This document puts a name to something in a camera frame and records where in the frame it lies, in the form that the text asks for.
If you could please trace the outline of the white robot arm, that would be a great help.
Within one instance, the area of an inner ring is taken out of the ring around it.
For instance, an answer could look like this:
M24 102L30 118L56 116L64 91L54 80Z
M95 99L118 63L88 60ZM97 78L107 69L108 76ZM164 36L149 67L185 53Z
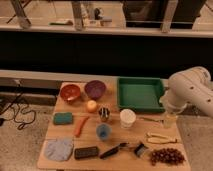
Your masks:
M188 104L196 106L207 116L213 118L213 89L210 72L201 66L192 67L172 74L168 79L168 89L160 97L163 105L163 126L171 128L178 114Z

